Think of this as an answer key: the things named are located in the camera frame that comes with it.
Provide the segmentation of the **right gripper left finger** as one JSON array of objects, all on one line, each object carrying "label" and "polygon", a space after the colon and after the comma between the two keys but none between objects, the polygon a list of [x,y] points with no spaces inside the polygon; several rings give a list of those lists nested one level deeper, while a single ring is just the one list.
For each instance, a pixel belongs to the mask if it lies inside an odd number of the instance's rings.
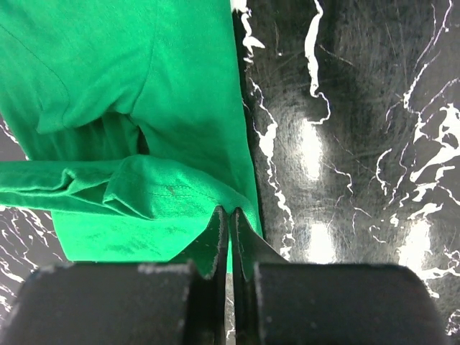
[{"label": "right gripper left finger", "polygon": [[225,344],[228,214],[218,206],[205,229],[173,259],[193,267],[184,344]]}]

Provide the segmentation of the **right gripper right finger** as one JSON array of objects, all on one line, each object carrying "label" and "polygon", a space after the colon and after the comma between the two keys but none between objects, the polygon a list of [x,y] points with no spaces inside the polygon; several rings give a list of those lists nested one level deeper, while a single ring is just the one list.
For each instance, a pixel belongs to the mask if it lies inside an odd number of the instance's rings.
[{"label": "right gripper right finger", "polygon": [[288,287],[289,265],[257,232],[243,210],[230,220],[236,342],[288,344],[282,294]]}]

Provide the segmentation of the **green t-shirt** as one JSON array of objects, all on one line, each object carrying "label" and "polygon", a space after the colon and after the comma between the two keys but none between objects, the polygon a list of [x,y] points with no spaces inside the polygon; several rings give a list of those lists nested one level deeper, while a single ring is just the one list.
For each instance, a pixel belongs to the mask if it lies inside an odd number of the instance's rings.
[{"label": "green t-shirt", "polygon": [[218,206],[261,232],[230,1],[3,1],[1,204],[71,261],[167,261]]}]

